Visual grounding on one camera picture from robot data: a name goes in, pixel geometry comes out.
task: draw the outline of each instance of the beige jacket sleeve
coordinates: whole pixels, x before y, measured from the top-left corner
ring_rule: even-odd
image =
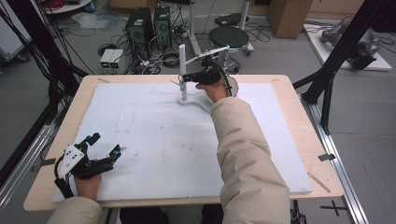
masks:
[[[73,197],[61,202],[48,224],[96,224],[102,213],[100,205],[87,198]]]
[[[289,224],[290,191],[271,161],[250,105],[227,97],[210,114],[219,139],[223,223]]]

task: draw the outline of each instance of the person's left arm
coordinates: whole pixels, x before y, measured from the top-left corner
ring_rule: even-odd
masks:
[[[102,177],[96,175],[90,179],[75,178],[79,197],[64,200],[50,217],[48,224],[96,224],[102,213],[95,201]]]

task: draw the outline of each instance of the round stool seat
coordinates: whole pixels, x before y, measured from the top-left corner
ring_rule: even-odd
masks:
[[[220,26],[210,31],[209,40],[218,47],[239,49],[248,43],[248,34],[232,26]]]

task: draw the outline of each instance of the white vertical rod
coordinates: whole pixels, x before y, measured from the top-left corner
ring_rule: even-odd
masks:
[[[184,44],[178,46],[178,55],[180,60],[180,75],[183,76],[187,73],[186,46]],[[187,85],[185,82],[183,82],[183,79],[181,79],[179,84],[181,90],[181,99],[187,100]]]

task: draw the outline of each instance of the wooden table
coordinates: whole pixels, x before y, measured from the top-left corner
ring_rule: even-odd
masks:
[[[313,191],[309,194],[297,194],[290,197],[292,199],[304,199],[342,196],[344,194],[343,187],[330,162],[318,159],[318,156],[325,154],[324,148],[289,78],[282,75],[240,75],[234,77],[240,83],[271,83],[273,86],[313,188]],[[167,83],[169,80],[177,81],[177,75],[85,77],[52,143],[46,160],[58,159],[62,156],[67,144],[75,141],[78,127],[99,83]],[[42,211],[56,208],[57,204],[52,202],[56,191],[56,186],[53,183],[55,179],[53,166],[41,167],[24,202],[24,209]],[[123,207],[198,203],[219,203],[219,197],[114,201],[100,204],[103,207]]]

